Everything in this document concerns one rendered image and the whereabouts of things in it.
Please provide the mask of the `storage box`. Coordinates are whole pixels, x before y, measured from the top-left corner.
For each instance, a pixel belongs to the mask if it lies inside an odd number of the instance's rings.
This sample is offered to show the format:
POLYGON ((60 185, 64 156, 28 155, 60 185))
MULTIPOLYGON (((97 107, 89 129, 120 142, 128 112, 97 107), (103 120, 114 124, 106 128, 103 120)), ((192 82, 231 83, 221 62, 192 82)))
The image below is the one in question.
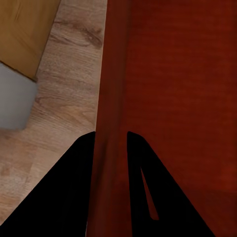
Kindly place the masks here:
POLYGON ((237 237, 237 0, 108 0, 85 237, 132 237, 129 131, 237 237))

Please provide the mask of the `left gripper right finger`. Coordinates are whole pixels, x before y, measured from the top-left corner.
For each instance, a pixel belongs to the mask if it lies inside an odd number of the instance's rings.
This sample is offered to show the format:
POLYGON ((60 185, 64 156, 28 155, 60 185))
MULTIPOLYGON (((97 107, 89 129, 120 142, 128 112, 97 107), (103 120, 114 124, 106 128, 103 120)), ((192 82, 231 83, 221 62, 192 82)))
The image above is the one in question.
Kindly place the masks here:
POLYGON ((127 133, 132 237, 215 237, 147 140, 127 133), (150 217, 141 169, 159 220, 150 217))

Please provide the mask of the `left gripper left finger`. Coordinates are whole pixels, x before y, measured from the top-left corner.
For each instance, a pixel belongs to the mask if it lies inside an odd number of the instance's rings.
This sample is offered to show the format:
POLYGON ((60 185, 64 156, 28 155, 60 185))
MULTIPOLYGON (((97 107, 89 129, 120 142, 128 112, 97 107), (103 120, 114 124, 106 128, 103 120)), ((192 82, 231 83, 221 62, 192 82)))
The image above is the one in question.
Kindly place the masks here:
POLYGON ((95 131, 79 137, 0 226, 0 237, 85 237, 95 131))

